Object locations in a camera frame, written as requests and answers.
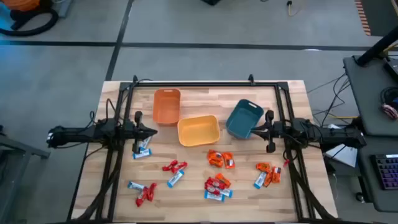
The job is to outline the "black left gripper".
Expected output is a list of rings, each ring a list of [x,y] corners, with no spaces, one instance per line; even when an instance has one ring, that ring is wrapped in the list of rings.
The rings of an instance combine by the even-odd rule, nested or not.
[[[132,152],[133,153],[140,153],[140,149],[138,146],[138,142],[142,140],[142,134],[145,132],[143,135],[144,139],[147,139],[149,137],[152,137],[153,135],[156,134],[157,130],[148,128],[148,127],[143,127],[143,129],[140,127],[142,121],[142,112],[141,111],[136,111],[134,114],[134,120],[131,121],[129,118],[124,118],[123,122],[123,130],[124,134],[123,137],[125,140],[133,139],[133,145],[132,145]]]

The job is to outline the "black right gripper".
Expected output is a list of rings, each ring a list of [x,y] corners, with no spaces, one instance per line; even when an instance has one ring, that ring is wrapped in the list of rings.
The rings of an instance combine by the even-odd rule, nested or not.
[[[268,140],[268,145],[266,147],[267,153],[275,152],[276,146],[274,142],[274,138],[279,138],[282,135],[284,125],[281,121],[273,122],[274,120],[274,112],[272,110],[268,110],[266,112],[266,123],[252,130],[267,130],[267,131],[252,131],[253,134]]]

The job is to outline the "teal plastic bin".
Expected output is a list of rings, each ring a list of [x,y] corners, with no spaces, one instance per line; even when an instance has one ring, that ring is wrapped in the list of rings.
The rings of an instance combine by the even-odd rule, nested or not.
[[[256,127],[263,114],[259,105],[246,99],[239,100],[227,119],[227,132],[238,139],[249,139],[251,129]]]

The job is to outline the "orange plastic bin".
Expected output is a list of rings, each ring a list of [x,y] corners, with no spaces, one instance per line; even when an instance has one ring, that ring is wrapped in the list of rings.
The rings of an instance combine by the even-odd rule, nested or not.
[[[159,89],[154,93],[153,120],[159,125],[175,125],[180,120],[181,92],[176,88]]]

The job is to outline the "yellow plastic bin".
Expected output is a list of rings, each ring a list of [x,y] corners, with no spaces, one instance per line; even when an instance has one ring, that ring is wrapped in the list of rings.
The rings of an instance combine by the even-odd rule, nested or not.
[[[214,115],[181,119],[177,124],[178,140],[185,147],[213,144],[220,139],[220,126]]]

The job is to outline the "white paper sheet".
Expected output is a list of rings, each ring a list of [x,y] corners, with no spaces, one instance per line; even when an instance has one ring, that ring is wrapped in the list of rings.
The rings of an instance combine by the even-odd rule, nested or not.
[[[344,144],[337,145],[323,153],[323,157],[333,159],[352,168],[357,164],[358,150]]]

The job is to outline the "dark grey desk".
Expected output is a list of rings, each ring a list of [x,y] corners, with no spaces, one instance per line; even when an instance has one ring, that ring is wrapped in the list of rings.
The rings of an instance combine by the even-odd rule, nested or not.
[[[323,152],[337,146],[337,144],[322,144]],[[398,190],[383,190],[373,170],[371,155],[398,154],[398,138],[366,137],[366,145],[358,149],[355,168],[325,157],[329,171],[342,172],[344,175],[358,178],[361,193],[366,203],[371,203],[379,212],[398,213]]]

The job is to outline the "grey metal stand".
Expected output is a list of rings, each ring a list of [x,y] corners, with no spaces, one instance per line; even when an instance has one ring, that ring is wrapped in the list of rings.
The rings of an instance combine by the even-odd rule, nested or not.
[[[20,186],[22,177],[32,156],[39,156],[48,159],[50,152],[37,149],[22,142],[10,139],[0,125],[0,224],[5,224],[11,205],[16,196],[16,190]],[[7,165],[11,154],[20,154],[22,157],[15,171],[11,176],[6,177]]]

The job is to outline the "black headphones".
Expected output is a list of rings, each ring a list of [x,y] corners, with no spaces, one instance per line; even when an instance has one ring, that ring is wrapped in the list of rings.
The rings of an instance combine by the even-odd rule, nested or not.
[[[380,93],[381,103],[398,109],[398,87],[387,87]]]

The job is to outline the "black backlit keyboard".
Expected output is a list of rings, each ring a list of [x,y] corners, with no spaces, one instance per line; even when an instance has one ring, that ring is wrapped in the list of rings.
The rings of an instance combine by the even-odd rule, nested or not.
[[[398,154],[371,155],[373,170],[383,190],[398,190]]]

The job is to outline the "black desk device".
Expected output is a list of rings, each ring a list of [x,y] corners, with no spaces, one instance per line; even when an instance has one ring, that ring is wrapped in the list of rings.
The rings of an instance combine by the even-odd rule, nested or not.
[[[383,67],[389,76],[398,83],[398,59],[385,58]]]

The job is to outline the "grey floor box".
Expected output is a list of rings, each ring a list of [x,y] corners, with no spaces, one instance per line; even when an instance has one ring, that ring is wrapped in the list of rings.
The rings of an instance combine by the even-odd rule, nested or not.
[[[59,0],[56,3],[56,8],[58,15],[60,17],[66,17],[70,6],[72,5],[73,0]]]

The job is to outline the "black mat orange striped edge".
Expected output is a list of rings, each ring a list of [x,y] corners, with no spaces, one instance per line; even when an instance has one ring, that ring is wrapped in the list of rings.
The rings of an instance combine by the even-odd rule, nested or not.
[[[383,37],[398,26],[398,0],[354,0],[363,31]]]

